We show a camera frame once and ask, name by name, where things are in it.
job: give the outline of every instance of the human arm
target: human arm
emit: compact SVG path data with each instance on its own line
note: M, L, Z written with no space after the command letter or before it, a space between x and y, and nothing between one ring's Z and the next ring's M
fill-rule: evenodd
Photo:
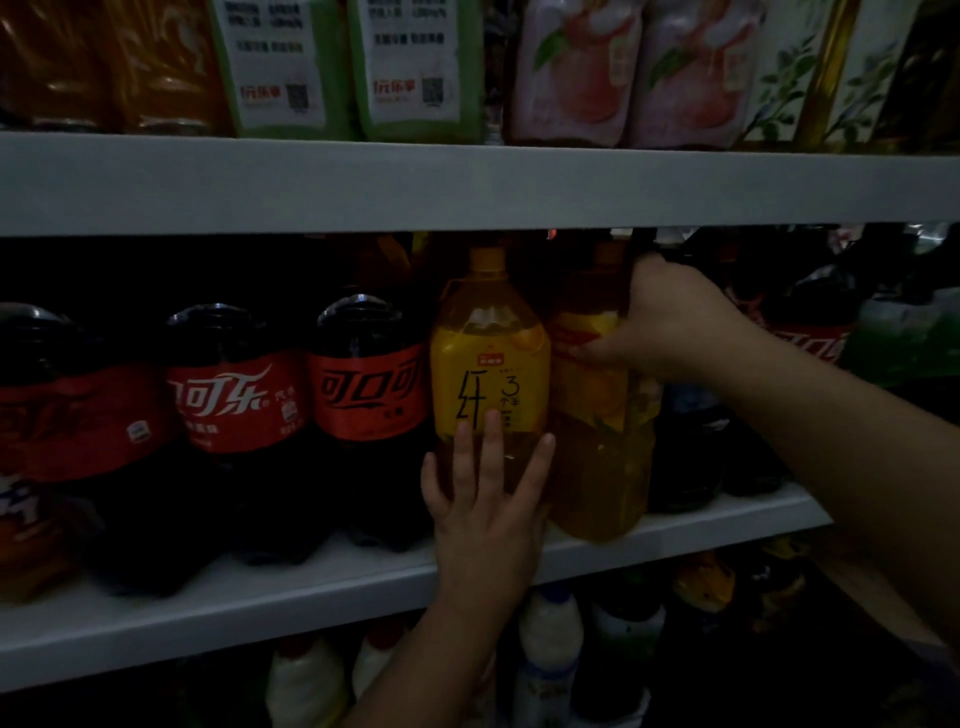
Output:
M472 435L454 438L453 499L431 452L420 476L436 524L440 586L433 604L363 694L344 728L445 728L463 719L477 683L540 561L540 493L555 441L544 435L512 495L503 490L500 414L487 412L474 474Z
M767 333L658 255L635 267L628 323L580 355L711 389L960 649L960 429Z

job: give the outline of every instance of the qr code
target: qr code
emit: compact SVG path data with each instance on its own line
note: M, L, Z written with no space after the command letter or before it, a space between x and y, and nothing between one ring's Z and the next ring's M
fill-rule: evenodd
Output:
M310 108L310 98L306 92L306 84L287 84L287 103L294 111L307 111Z
M438 107L444 102L444 79L422 79L423 102L428 107Z

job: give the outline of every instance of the coca-cola logo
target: coca-cola logo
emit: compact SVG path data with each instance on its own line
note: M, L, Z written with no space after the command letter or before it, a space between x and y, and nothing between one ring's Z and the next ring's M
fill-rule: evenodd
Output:
M270 372L273 364L256 375L221 372L210 378L189 378L186 381L167 379L174 388L177 408L192 417L242 415L270 404L266 389L257 382Z
M802 331L774 330L772 333L783 341L793 344L802 352L811 353L829 364L833 364L840 358L844 347L847 346L847 339L850 337L848 332L817 335Z
M88 399L51 394L0 403L0 444L72 436L84 423Z
M388 406L385 399L405 400L419 378L420 356L413 355L393 369L375 372L323 369L320 393L324 405L334 409L377 409Z

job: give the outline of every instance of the orange bottle cap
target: orange bottle cap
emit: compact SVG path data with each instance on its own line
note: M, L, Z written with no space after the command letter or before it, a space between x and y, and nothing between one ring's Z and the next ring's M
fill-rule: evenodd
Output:
M494 273L506 270L503 248L470 248L470 270Z
M606 240L597 243L593 249L594 265L620 265L623 262L623 254L627 244L623 240Z

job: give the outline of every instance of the human hand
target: human hand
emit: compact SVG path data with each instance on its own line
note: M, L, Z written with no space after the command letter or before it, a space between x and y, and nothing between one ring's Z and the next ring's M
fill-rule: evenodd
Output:
M634 265L627 321L574 350L589 364L639 369L660 381L703 383L729 347L750 346L763 332L702 273L647 254Z
M479 479L473 468L473 436L466 423L453 438L453 500L437 477L437 456L427 453L420 489L437 538L438 601L502 628L530 588L540 552L546 508L540 494L550 471L556 439L543 435L526 472L509 495L503 490L500 413L485 415Z

